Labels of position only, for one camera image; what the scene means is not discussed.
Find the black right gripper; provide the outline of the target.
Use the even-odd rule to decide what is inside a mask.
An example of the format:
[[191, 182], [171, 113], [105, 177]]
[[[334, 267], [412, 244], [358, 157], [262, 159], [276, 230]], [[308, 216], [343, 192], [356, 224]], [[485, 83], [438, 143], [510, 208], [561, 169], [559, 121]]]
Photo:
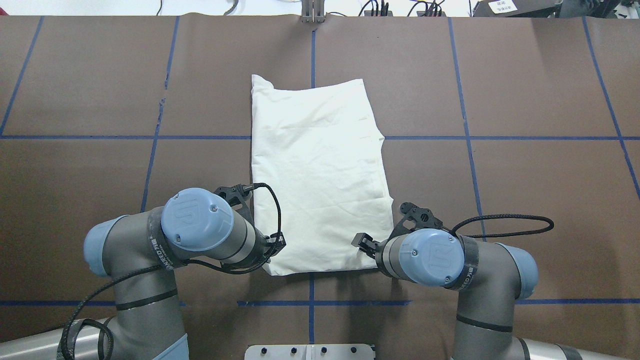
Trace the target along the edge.
[[375, 260], [377, 265], [386, 265], [384, 251], [387, 248], [388, 239], [377, 241], [365, 232], [356, 233], [351, 242], [352, 246], [357, 248], [368, 257]]

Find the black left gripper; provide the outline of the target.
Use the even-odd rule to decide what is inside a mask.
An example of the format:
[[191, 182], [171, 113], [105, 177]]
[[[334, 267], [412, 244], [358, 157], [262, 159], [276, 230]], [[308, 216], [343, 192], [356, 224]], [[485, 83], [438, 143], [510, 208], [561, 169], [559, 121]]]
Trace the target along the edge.
[[285, 248], [286, 244], [284, 233], [281, 230], [277, 230], [271, 235], [265, 235], [260, 230], [256, 230], [253, 247], [255, 252], [253, 265], [269, 264], [270, 259], [278, 255]]

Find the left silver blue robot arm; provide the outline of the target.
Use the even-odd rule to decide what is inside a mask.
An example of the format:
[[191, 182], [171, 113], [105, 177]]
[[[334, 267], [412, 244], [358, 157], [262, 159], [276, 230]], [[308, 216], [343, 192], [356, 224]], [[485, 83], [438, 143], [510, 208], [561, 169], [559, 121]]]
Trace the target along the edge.
[[256, 228], [247, 200], [265, 183], [183, 189], [165, 205], [122, 215], [86, 235], [84, 259], [109, 282], [86, 296], [60, 329], [1, 344], [3, 360], [187, 360], [176, 269], [257, 271], [286, 246]]

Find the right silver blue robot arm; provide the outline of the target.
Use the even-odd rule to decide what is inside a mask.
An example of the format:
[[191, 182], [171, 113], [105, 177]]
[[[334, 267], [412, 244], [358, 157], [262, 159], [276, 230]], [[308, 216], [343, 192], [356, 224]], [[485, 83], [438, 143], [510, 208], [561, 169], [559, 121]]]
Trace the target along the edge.
[[355, 234], [352, 245], [396, 280], [458, 293], [453, 360], [610, 360], [612, 355], [514, 336], [515, 303], [538, 284], [527, 251], [422, 228], [384, 241]]

